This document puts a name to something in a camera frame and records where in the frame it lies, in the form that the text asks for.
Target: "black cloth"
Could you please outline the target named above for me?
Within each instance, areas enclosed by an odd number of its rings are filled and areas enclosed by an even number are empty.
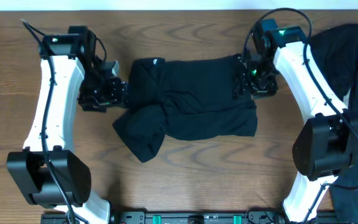
[[[255,136],[256,105],[250,93],[232,99],[233,79],[245,72],[237,57],[134,61],[129,109],[114,129],[141,162],[156,156],[165,134],[181,140]]]
[[[351,89],[350,110],[358,110],[358,24],[346,24],[311,38],[311,52],[321,73],[339,99]],[[358,184],[357,165],[339,176],[336,184]],[[339,221],[358,223],[358,191],[329,188]]]

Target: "wood grain surface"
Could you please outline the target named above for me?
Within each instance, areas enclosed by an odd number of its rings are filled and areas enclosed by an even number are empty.
[[[37,44],[20,19],[46,33],[86,25],[103,40],[108,60],[121,63],[127,80],[132,61],[219,58],[239,53],[247,31],[265,11],[0,12],[0,223],[39,223],[44,211],[28,205],[6,169],[8,152],[20,151],[34,118],[40,88]],[[358,11],[306,11],[313,32],[358,22]],[[280,26],[306,22],[290,12],[273,16]],[[166,137],[157,157],[140,163],[112,128],[123,109],[106,114],[77,107],[76,154],[91,169],[92,187],[115,205],[147,210],[246,210],[277,207],[296,169],[291,147],[303,123],[282,78],[279,92],[257,100],[256,137],[179,141]],[[320,209],[331,209],[329,195]]]

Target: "white background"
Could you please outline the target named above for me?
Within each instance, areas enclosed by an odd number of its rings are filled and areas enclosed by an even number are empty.
[[[358,0],[0,0],[0,11],[358,9]]]

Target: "wooden table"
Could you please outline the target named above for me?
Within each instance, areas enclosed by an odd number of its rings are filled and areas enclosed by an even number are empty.
[[[86,25],[103,40],[108,60],[121,63],[127,80],[132,61],[218,58],[242,50],[244,37],[265,11],[0,12],[0,223],[39,223],[43,208],[28,205],[6,169],[8,152],[20,151],[34,118],[40,88],[37,44],[20,18],[46,33]],[[313,32],[358,22],[358,11],[307,11]],[[306,22],[290,12],[280,26]],[[257,100],[256,137],[179,141],[166,137],[155,159],[142,164],[112,128],[123,109],[106,114],[77,107],[75,147],[91,169],[92,188],[115,205],[147,210],[245,210],[277,207],[288,195],[296,169],[291,147],[303,123],[279,78],[280,90]],[[320,209],[331,209],[326,195]]]

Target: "black fabric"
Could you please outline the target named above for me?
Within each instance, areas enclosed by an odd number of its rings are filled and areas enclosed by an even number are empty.
[[[343,100],[351,89],[350,110],[358,110],[358,24],[326,30],[311,39],[311,51],[329,86]],[[358,184],[357,165],[338,177],[336,184]],[[339,221],[358,223],[358,191],[330,188]]]
[[[245,72],[237,57],[136,60],[129,76],[129,109],[114,129],[141,162],[156,156],[165,134],[181,140],[254,136],[256,106],[250,93],[232,99],[233,77]]]

